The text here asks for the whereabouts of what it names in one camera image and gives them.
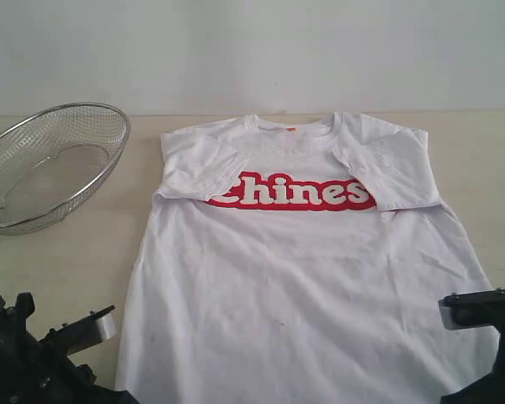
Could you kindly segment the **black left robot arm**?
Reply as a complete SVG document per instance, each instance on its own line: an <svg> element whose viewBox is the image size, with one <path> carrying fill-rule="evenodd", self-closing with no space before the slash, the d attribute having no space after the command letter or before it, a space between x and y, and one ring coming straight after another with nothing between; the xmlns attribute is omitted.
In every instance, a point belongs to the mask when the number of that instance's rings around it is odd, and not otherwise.
<svg viewBox="0 0 505 404"><path fill-rule="evenodd" d="M18 294L10 307L0 295L0 403L136 403L128 391L97 385L88 365L69 359L115 335L113 310L91 311L38 340L27 330L32 294Z"/></svg>

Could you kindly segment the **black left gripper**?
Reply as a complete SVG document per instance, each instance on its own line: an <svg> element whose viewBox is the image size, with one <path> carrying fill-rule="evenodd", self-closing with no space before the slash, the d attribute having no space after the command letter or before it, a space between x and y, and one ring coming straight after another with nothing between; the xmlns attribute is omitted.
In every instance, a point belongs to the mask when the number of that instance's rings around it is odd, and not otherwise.
<svg viewBox="0 0 505 404"><path fill-rule="evenodd" d="M10 307L0 296L0 403L137 402L128 391L97 385L88 365L75 365L33 337L27 320L34 312L29 292Z"/></svg>

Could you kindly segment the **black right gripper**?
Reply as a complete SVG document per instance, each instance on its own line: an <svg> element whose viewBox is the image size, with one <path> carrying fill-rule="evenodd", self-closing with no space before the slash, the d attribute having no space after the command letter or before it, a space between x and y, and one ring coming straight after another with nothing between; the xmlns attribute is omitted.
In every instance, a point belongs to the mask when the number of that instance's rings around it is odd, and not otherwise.
<svg viewBox="0 0 505 404"><path fill-rule="evenodd" d="M505 328L499 329L500 339L492 371L462 390L442 396L440 403L505 404Z"/></svg>

